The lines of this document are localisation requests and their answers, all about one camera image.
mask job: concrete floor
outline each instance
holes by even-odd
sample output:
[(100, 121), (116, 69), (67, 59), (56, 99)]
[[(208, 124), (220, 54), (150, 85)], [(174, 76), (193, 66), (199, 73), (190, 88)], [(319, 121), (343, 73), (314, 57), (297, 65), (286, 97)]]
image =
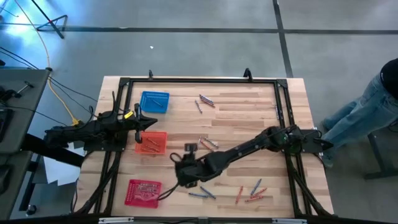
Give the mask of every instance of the concrete floor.
[[(30, 0), (19, 2), (35, 24), (46, 22)], [(83, 28), (278, 28), (272, 0), (37, 0), (37, 3), (49, 17), (67, 14), (68, 26)], [(384, 63), (397, 57), (397, 33), (369, 35), (366, 32), (397, 30), (398, 1), (279, 0), (279, 7), (285, 29), (365, 33), (285, 35), (293, 76), (305, 80), (315, 124), (362, 94)], [(14, 1), (9, 1), (6, 9), (20, 17), (3, 11), (0, 15), (4, 22), (27, 23)], [(49, 49), (53, 77), (94, 98), (100, 92), (105, 75), (147, 75), (151, 69), (154, 75), (240, 77), (249, 67), (255, 77), (286, 77), (286, 63), (289, 66), (284, 60), (287, 54), (282, 55), (278, 33), (65, 32), (63, 40), (54, 32), (41, 34)], [(37, 67), (47, 66), (40, 40), (29, 26), (2, 28), (0, 46)], [(0, 55), (0, 59), (8, 65), (19, 66), (4, 55)], [(93, 105), (86, 98), (74, 97), (85, 106)], [(68, 98), (65, 101), (77, 118), (88, 119), (86, 111)], [(70, 123), (69, 115), (48, 89), (38, 111)], [(44, 130), (54, 125), (56, 123), (46, 118), (35, 116), (29, 132), (43, 137)], [(397, 163), (396, 134), (381, 130), (377, 136), (382, 139), (382, 150)], [(385, 222), (398, 220), (398, 177), (363, 179), (365, 173), (377, 169), (365, 139), (341, 148), (334, 168), (326, 171), (337, 215)], [(39, 206), (39, 212), (34, 216), (68, 213), (73, 191), (74, 185), (36, 187), (32, 203)], [(12, 218), (22, 217), (22, 212), (12, 214)]]

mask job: red tray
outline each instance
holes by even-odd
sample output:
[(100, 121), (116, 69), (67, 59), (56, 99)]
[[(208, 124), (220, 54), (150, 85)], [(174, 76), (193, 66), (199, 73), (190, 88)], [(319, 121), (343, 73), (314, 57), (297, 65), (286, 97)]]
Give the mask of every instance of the red tray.
[(157, 208), (162, 183), (149, 180), (131, 179), (127, 188), (125, 205), (146, 208)]
[(139, 154), (165, 154), (167, 144), (166, 132), (141, 132), (142, 143), (136, 143), (136, 153)]

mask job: gray metal table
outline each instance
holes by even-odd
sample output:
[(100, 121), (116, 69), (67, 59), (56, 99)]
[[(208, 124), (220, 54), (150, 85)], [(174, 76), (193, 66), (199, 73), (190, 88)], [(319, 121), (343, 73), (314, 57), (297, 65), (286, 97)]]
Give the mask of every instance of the gray metal table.
[[(3, 88), (17, 91), (24, 86), (24, 81), (28, 81), (34, 86), (34, 88), (22, 92), (21, 98), (10, 99), (7, 102), (8, 105), (36, 110), (49, 73), (48, 70), (0, 69), (0, 85)], [(8, 158), (7, 164), (12, 166), (11, 181), (8, 189), (0, 195), (0, 220), (6, 220), (10, 217), (33, 154), (29, 151), (19, 152), (19, 149), (34, 112), (14, 108), (12, 110), (14, 110), (14, 116), (3, 141), (0, 142), (0, 164), (4, 164)], [(7, 152), (10, 151), (17, 151), (17, 153), (8, 154)]]

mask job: blue container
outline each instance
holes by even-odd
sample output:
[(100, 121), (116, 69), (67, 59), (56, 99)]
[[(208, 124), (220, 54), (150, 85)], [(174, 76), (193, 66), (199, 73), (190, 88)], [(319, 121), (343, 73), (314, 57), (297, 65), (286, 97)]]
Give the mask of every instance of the blue container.
[(157, 91), (143, 91), (141, 109), (148, 113), (166, 113), (169, 105), (170, 93)]

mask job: orange container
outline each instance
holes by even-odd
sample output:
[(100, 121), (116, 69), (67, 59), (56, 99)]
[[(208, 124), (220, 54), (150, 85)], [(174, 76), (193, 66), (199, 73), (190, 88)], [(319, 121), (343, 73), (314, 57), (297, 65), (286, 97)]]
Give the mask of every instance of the orange container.
[(139, 154), (165, 154), (167, 144), (166, 132), (141, 132), (142, 143), (136, 143), (136, 153)]

